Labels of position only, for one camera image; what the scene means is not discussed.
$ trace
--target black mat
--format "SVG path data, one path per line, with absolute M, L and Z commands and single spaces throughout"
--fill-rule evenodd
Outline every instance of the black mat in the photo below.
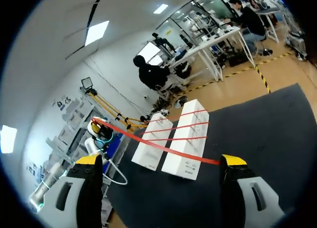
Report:
M 137 145 L 131 141 L 119 167 L 128 185 L 112 183 L 107 193 L 126 226 L 219 227 L 218 166 L 201 164 L 197 180 L 186 180 L 161 171 L 164 153 L 154 172 L 131 162 Z M 277 192 L 287 212 L 307 181 L 316 147 L 316 121 L 296 84 L 210 113 L 204 157 L 241 157 Z

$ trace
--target person in black hoodie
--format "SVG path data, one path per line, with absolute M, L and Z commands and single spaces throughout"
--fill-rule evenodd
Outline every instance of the person in black hoodie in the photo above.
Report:
M 231 18 L 231 21 L 241 24 L 244 28 L 248 28 L 242 32 L 243 38 L 250 52 L 255 54 L 257 50 L 255 42 L 265 39 L 265 28 L 259 16 L 248 6 L 243 7 L 240 0 L 229 0 L 229 3 L 231 3 L 234 9 L 241 11 L 242 15 Z
M 145 62 L 143 56 L 135 56 L 133 63 L 139 68 L 141 82 L 150 89 L 158 90 L 167 82 L 167 76 L 170 74 L 168 67 L 160 68 L 157 65 L 150 65 Z

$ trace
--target person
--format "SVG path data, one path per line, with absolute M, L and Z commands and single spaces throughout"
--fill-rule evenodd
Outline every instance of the person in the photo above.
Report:
M 226 19 L 224 22 L 233 21 L 241 24 L 242 27 L 248 28 L 242 31 L 243 38 L 251 54 L 255 54 L 257 51 L 255 42 L 265 39 L 265 28 L 259 16 L 248 6 L 243 7 L 240 0 L 230 0 L 229 3 L 231 3 L 234 9 L 241 11 L 242 15 Z
M 167 39 L 159 37 L 157 33 L 153 33 L 152 36 L 155 38 L 154 42 L 157 46 L 165 47 L 166 44 L 171 49 L 171 51 L 176 52 L 174 46 Z
M 167 76 L 170 74 L 168 67 L 160 68 L 156 65 L 150 65 L 145 62 L 143 56 L 135 56 L 133 63 L 139 68 L 139 78 L 141 82 L 150 89 L 158 90 L 167 82 Z
M 255 0 L 249 0 L 249 3 L 256 11 L 262 11 L 262 10 L 265 10 L 267 8 L 270 8 L 268 5 L 266 5 L 266 3 L 264 1 L 260 2 L 259 4 L 257 4 L 257 2 Z M 270 14 L 269 18 L 271 19 L 271 22 L 272 22 L 273 26 L 276 26 L 277 19 L 276 19 L 275 15 L 274 14 Z M 262 22 L 264 23 L 264 26 L 266 28 L 270 27 L 270 24 L 269 24 L 266 16 L 261 15 L 261 19 L 262 19 Z

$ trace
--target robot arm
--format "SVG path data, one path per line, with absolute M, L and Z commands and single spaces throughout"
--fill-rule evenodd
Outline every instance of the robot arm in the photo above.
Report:
M 284 215 L 277 193 L 239 157 L 222 155 L 220 186 L 223 227 L 272 227 Z
M 48 228 L 101 227 L 102 171 L 101 155 L 78 160 L 44 195 L 41 222 Z

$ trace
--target glass partition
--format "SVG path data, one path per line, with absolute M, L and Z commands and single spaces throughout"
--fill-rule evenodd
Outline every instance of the glass partition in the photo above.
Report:
M 170 19 L 164 22 L 156 30 L 156 33 L 158 33 L 161 38 L 167 39 L 175 49 L 185 44 L 180 37 L 181 29 Z
M 216 20 L 232 18 L 233 14 L 222 0 L 194 0 L 198 5 L 204 8 Z
M 198 45 L 214 34 L 222 20 L 233 16 L 223 0 L 192 0 L 161 24 L 157 33 L 175 47 L 188 42 Z
M 211 35 L 217 24 L 210 14 L 194 1 L 176 11 L 171 19 L 179 25 L 189 37 L 198 44 L 203 37 Z

